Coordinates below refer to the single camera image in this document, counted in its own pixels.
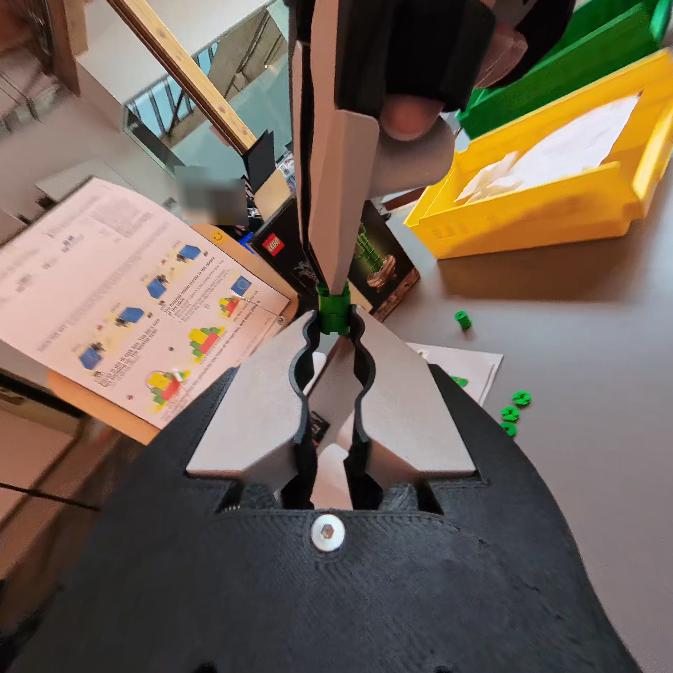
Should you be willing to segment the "wooden sheet holder board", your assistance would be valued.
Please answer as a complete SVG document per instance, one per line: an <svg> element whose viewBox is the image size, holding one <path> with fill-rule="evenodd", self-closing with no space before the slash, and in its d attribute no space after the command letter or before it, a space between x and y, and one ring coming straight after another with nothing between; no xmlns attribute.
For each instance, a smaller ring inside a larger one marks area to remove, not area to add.
<svg viewBox="0 0 673 673"><path fill-rule="evenodd" d="M210 232L216 226L207 223L193 223L190 227L212 242ZM223 233L225 234L225 240L219 246L215 246L288 299L288 304L281 313L280 325L267 331L260 343L260 345L264 345L285 330L296 318L299 307L298 293L265 260L251 253L225 232ZM47 381L56 397L145 446L159 434L159 429L147 423L147 421L134 416L127 410L114 405L109 400L57 372L48 371Z"/></svg>

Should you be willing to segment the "black angled panel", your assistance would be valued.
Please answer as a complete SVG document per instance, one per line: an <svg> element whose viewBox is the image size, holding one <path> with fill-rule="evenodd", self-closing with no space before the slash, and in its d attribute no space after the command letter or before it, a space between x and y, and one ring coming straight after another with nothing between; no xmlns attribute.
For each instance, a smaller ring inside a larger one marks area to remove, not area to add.
<svg viewBox="0 0 673 673"><path fill-rule="evenodd" d="M274 132L265 130L254 145L242 155L242 159L246 168L247 181L255 194L276 170Z"/></svg>

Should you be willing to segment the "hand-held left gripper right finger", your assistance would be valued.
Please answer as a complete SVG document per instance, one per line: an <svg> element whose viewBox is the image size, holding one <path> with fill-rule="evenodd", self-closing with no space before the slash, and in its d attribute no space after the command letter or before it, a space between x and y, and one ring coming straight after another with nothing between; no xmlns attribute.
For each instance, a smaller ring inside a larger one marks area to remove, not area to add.
<svg viewBox="0 0 673 673"><path fill-rule="evenodd" d="M351 498L383 498L399 483L471 478L477 469L430 365L360 307L351 307L355 399L344 461Z"/></svg>

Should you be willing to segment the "yellow plastic bin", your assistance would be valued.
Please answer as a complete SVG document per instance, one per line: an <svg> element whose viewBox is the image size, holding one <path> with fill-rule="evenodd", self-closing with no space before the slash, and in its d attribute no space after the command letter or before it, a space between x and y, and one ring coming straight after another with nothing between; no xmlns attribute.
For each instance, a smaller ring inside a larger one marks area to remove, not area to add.
<svg viewBox="0 0 673 673"><path fill-rule="evenodd" d="M460 205L477 172L521 154L584 113L640 95L597 167L531 189ZM436 259L618 238L649 212L672 153L672 54L663 49L471 140L448 175L425 189L405 225Z"/></svg>

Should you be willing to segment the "grey desk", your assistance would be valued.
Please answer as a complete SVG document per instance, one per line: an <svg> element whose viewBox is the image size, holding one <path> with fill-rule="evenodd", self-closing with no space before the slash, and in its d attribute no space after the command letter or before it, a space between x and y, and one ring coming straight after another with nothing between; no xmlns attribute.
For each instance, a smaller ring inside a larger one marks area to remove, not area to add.
<svg viewBox="0 0 673 673"><path fill-rule="evenodd" d="M672 166L614 240L437 261L403 223L410 210L388 224L421 279L387 327L503 355L484 407L499 418L515 391L532 394L518 445L624 644L644 672L671 672Z"/></svg>

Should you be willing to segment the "printed instruction sheet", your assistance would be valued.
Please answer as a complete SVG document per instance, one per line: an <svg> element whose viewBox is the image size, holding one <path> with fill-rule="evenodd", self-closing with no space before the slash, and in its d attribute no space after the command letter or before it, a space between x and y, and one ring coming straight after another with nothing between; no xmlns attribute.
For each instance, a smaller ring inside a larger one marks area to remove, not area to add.
<svg viewBox="0 0 673 673"><path fill-rule="evenodd" d="M99 178L1 249L1 341L158 429L287 304L164 207Z"/></svg>

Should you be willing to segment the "white paper booklet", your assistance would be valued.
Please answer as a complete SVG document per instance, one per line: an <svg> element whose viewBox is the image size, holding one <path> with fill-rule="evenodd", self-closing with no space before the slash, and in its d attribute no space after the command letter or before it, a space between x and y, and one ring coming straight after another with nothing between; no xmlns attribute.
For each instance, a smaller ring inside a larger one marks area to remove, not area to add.
<svg viewBox="0 0 673 673"><path fill-rule="evenodd" d="M503 360L502 354L438 347L415 342L408 346L427 363L442 368L480 407L491 390Z"/></svg>

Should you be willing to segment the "wooden post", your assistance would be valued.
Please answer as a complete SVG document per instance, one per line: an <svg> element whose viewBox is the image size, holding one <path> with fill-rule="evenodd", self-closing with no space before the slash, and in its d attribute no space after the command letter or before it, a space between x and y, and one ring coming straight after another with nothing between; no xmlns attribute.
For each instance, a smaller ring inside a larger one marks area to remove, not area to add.
<svg viewBox="0 0 673 673"><path fill-rule="evenodd" d="M244 155L255 144L256 137L147 1L109 1L108 4L230 146L240 156Z"/></svg>

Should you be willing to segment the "white plastic bags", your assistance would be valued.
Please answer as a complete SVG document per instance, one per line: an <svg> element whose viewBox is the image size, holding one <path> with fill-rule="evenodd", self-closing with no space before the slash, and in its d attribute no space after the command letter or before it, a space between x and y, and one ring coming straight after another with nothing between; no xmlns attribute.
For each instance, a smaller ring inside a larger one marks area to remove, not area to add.
<svg viewBox="0 0 673 673"><path fill-rule="evenodd" d="M610 154L641 95L594 108L547 135L525 154L510 152L482 168L455 204L533 189L597 168Z"/></svg>

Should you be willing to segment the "green toy brick stalk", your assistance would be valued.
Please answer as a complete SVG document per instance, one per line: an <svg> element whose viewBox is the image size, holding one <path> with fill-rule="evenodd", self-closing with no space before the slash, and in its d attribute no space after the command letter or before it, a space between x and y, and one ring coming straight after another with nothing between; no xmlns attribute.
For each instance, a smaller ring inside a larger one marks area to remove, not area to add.
<svg viewBox="0 0 673 673"><path fill-rule="evenodd" d="M346 281L339 294L330 292L326 283L318 283L318 318L320 332L325 335L333 333L347 336L350 332L351 293L349 282Z"/></svg>

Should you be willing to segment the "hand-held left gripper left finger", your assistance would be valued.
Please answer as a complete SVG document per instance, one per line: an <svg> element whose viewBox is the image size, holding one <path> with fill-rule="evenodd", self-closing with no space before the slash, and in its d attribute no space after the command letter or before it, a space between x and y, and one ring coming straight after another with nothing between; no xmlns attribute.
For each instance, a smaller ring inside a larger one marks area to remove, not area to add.
<svg viewBox="0 0 673 673"><path fill-rule="evenodd" d="M190 476L264 484L285 501L310 500L318 458L306 393L319 342L312 310L245 360L186 466Z"/></svg>

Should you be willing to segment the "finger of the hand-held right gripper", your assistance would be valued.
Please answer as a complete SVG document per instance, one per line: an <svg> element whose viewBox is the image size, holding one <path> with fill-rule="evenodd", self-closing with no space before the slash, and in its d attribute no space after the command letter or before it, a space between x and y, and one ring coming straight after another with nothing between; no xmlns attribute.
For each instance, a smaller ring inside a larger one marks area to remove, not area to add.
<svg viewBox="0 0 673 673"><path fill-rule="evenodd" d="M314 86L310 46L302 41L295 42L291 55L291 121L299 238L316 282L320 284L322 271L308 236L312 205L310 160L314 135Z"/></svg>
<svg viewBox="0 0 673 673"><path fill-rule="evenodd" d="M310 158L309 241L328 290L344 290L379 139L375 118L334 102L338 1L317 1L310 69L314 132Z"/></svg>

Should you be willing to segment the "black toy set box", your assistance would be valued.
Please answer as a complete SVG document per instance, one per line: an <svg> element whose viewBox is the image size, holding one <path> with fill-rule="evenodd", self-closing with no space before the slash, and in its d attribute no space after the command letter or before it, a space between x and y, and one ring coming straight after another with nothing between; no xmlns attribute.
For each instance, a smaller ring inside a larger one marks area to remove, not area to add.
<svg viewBox="0 0 673 673"><path fill-rule="evenodd" d="M318 308L318 280L301 248L295 196L252 236L250 246L297 292L300 313ZM351 302L383 321L419 278L383 216L367 201L348 274Z"/></svg>

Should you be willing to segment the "green plastic bin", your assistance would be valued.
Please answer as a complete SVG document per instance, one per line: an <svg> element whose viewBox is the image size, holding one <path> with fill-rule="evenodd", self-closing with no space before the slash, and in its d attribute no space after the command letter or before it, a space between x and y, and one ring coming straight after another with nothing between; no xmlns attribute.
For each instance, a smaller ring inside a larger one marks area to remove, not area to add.
<svg viewBox="0 0 673 673"><path fill-rule="evenodd" d="M586 1L551 52L521 80L475 91L456 118L469 139L512 122L659 51L671 1Z"/></svg>

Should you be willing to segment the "person's right hand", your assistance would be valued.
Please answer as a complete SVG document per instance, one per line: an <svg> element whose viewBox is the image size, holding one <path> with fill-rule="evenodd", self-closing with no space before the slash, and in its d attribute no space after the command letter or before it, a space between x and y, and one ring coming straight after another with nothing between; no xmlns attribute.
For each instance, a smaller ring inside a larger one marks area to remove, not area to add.
<svg viewBox="0 0 673 673"><path fill-rule="evenodd" d="M380 128L396 141L415 141L426 135L440 117L441 101L411 95L388 95L380 113Z"/></svg>

